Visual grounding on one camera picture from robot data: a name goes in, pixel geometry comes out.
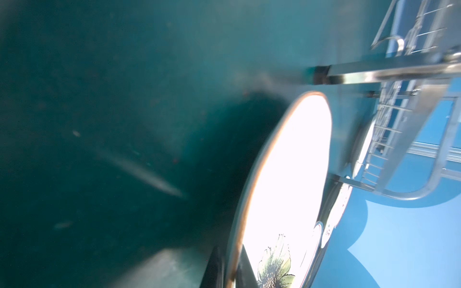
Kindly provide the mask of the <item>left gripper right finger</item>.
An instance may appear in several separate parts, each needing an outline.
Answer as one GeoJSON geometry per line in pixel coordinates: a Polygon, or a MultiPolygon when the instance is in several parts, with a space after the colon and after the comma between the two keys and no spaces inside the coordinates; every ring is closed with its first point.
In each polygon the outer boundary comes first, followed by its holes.
{"type": "Polygon", "coordinates": [[[245,246],[242,246],[237,272],[235,276],[236,288],[258,288],[258,282],[252,270],[245,246]]]}

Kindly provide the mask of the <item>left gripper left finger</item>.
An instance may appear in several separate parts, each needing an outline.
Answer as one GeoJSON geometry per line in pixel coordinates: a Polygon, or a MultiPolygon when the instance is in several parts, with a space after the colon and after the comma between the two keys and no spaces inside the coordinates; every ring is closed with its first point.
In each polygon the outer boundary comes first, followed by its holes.
{"type": "Polygon", "coordinates": [[[219,246],[215,246],[206,266],[200,288],[223,288],[224,259],[219,246]]]}

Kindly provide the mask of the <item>light green flower plate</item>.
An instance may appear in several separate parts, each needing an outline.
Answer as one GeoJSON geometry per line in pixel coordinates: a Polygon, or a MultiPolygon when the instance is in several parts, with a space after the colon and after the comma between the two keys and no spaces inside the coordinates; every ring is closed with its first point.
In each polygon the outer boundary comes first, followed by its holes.
{"type": "Polygon", "coordinates": [[[299,96],[261,149],[230,232],[224,286],[235,287],[245,246],[259,288],[300,288],[322,231],[318,223],[332,131],[327,97],[299,96]]]}

